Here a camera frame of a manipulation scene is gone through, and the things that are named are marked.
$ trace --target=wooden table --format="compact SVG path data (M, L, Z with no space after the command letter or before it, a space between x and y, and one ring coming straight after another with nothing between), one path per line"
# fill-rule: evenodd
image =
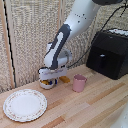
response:
M81 93L72 90L73 76L77 73L88 79ZM82 65L69 70L67 76L70 83L59 81L51 90L41 88L36 81L0 94L0 128L109 128L128 101L128 75L115 81ZM5 99L22 89L37 90L48 101L46 112L32 122L12 121L3 112Z

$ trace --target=white plate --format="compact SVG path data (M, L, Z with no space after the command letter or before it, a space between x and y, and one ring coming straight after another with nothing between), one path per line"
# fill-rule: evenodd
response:
M47 108L45 96L35 90L14 92L4 102L3 110L14 121L26 122L40 117Z

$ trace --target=pink cup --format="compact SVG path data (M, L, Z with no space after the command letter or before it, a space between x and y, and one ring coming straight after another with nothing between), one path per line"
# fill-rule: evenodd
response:
M75 75L74 81L73 81L73 90L75 92L82 92L84 90L86 81L87 81L87 79L84 76L82 76L80 74Z

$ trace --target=black device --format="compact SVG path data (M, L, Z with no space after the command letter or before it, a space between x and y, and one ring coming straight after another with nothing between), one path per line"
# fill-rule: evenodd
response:
M120 3L123 0L92 0L92 1L98 5L110 5L110 4Z
M86 66L114 80L127 74L128 37L108 30L95 37Z

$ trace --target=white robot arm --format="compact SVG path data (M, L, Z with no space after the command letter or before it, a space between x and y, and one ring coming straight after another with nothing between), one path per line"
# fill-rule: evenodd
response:
M75 0L70 15L58 31L54 41L47 45L44 64L56 70L72 60L72 54L62 49L64 44L84 32L92 23L101 5L120 3L123 0Z

